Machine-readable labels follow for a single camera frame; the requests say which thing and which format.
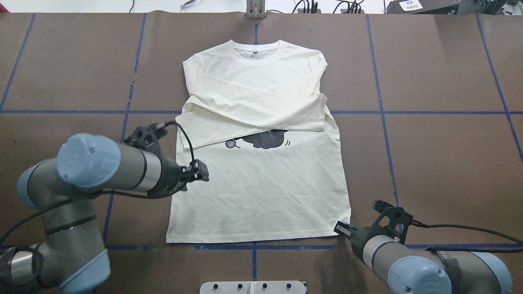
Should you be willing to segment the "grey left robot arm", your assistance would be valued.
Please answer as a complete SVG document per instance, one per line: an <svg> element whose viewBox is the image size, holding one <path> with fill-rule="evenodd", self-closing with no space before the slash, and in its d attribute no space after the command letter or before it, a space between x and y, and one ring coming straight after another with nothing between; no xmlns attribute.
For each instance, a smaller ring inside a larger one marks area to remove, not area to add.
<svg viewBox="0 0 523 294"><path fill-rule="evenodd" d="M83 294L110 276L110 259L93 199L116 193L159 199L208 181L207 166L188 166L162 154L155 131L138 130L118 143L106 136L75 134L56 158L43 160L18 179L18 197L37 209L47 239L15 246L1 255L2 294L35 294L58 287Z"/></svg>

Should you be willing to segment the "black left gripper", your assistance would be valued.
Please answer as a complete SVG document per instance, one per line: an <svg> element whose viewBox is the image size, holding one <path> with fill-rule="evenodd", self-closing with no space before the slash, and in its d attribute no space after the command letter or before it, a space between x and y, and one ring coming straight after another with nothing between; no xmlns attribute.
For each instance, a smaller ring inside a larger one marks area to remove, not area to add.
<svg viewBox="0 0 523 294"><path fill-rule="evenodd" d="M189 166L180 166L170 158L159 160L161 173L156 185L148 191L148 197L151 199L165 198L180 190L186 190L186 185L190 182L209 182L208 168L201 160L193 160Z"/></svg>

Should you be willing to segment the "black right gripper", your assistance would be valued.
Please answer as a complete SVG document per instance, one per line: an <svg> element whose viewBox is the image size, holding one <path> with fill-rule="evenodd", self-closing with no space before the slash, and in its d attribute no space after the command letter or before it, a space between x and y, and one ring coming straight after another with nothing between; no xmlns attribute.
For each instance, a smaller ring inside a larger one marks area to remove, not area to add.
<svg viewBox="0 0 523 294"><path fill-rule="evenodd" d="M337 221L334 227L334 232L340 236L349 236L351 249L355 257L357 257L361 262L364 261L364 247L367 242L371 238L380 235L380 229L373 227L363 227L361 229L357 229L356 227L352 227L351 225L342 221Z"/></svg>

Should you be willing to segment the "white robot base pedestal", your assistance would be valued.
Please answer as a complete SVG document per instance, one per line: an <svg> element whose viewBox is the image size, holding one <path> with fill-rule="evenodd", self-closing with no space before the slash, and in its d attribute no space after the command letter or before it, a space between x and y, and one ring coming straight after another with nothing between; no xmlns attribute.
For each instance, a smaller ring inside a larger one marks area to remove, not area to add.
<svg viewBox="0 0 523 294"><path fill-rule="evenodd" d="M307 294L305 281L208 281L200 294Z"/></svg>

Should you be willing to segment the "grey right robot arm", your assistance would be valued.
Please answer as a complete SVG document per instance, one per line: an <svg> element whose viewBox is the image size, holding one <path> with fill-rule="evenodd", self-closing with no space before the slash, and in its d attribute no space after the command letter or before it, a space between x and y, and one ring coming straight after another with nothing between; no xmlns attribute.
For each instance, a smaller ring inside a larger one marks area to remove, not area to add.
<svg viewBox="0 0 523 294"><path fill-rule="evenodd" d="M494 249L410 249L388 233L338 221L354 255L394 294L511 294L512 274Z"/></svg>

